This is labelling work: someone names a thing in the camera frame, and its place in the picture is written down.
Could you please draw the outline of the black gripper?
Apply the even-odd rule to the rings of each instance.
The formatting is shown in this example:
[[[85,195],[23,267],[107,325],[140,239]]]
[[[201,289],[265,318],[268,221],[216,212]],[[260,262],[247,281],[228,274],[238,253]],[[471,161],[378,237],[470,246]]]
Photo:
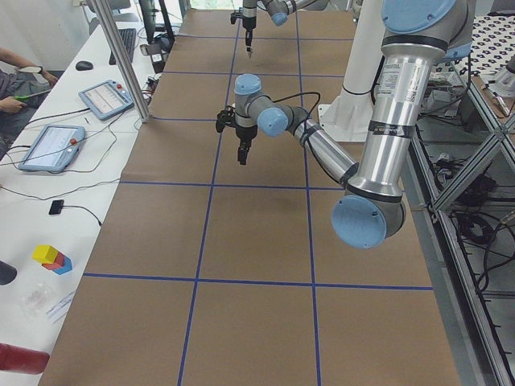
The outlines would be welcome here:
[[[256,18],[255,17],[244,17],[242,19],[242,25],[245,28],[246,51],[253,51],[253,48],[252,48],[253,30],[256,27]]]
[[[240,144],[237,149],[237,161],[241,165],[245,165],[247,163],[247,158],[251,148],[251,141],[257,136],[257,134],[258,127],[256,125],[249,127],[237,125],[236,135],[240,139]]]

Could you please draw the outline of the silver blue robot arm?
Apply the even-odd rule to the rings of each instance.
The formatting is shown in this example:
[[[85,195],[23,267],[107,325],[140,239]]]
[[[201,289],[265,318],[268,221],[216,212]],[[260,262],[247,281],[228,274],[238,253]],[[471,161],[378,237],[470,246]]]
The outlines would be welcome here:
[[[284,24],[291,14],[307,8],[316,1],[287,0],[287,1],[262,1],[265,12],[270,16],[272,23],[279,27]],[[230,15],[230,22],[235,24],[238,19],[242,21],[245,29],[245,48],[248,56],[253,53],[253,30],[257,26],[258,1],[243,1],[242,7]]]
[[[373,248],[403,225],[399,177],[431,69],[465,57],[473,1],[363,1],[340,95],[318,121],[273,101],[252,74],[236,78],[229,125],[245,163],[258,132],[291,133],[345,190],[332,211],[337,236]]]

